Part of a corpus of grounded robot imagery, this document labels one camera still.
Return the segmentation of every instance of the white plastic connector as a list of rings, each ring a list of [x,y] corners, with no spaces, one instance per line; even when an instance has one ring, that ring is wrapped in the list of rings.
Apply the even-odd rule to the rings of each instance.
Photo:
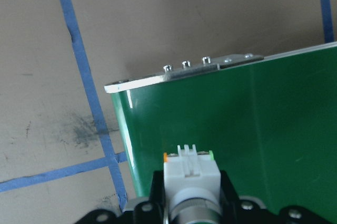
[[[178,155],[164,160],[164,186],[169,211],[184,200],[204,198],[219,205],[220,171],[212,154],[197,154],[184,145],[177,146]]]

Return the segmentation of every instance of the silver cylinder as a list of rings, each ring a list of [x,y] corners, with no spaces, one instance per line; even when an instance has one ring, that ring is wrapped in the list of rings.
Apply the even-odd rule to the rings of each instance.
[[[187,199],[179,203],[170,213],[170,223],[221,223],[221,208],[213,202],[201,199]]]

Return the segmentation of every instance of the concrete floor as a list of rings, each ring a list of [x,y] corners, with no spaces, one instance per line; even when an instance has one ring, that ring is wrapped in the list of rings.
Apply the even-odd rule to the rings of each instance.
[[[115,152],[123,152],[103,85],[231,53],[322,44],[320,0],[72,0]],[[0,219],[73,223],[118,211],[107,167],[19,189],[13,179],[104,157],[60,0],[0,0]],[[127,163],[119,164],[128,197]]]

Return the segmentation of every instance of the green panel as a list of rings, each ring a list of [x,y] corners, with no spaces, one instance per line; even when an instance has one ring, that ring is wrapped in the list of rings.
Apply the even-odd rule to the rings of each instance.
[[[163,152],[213,150],[240,195],[337,221],[337,48],[112,94],[138,196]]]

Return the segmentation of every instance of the blue painter's tape line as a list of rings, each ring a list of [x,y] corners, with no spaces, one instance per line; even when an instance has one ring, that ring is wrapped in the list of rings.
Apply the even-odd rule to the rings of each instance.
[[[126,158],[126,153],[125,152],[121,152],[117,154],[117,162],[121,163],[121,162],[126,162],[127,158]]]
[[[15,178],[0,183],[0,192],[10,191],[22,187],[32,186],[38,183],[49,182],[52,180],[73,176],[82,172],[92,171],[106,167],[108,165],[106,158],[100,158],[89,162],[84,162],[61,168],[58,170],[47,171],[35,176]]]
[[[333,42],[334,35],[330,0],[321,0],[321,11],[323,18],[324,41],[326,43]]]
[[[126,204],[126,191],[118,166],[117,157],[113,149],[108,129],[104,120],[102,108],[98,100],[95,84],[91,75],[89,62],[85,53],[80,29],[75,16],[74,7],[71,0],[60,0],[65,23],[68,27],[72,38],[72,46],[77,61],[78,69],[81,74],[84,90],[89,102],[91,113],[95,122],[95,126],[100,137],[102,148],[105,156],[108,158],[109,170],[115,185],[115,190],[119,198],[120,207],[124,208]]]

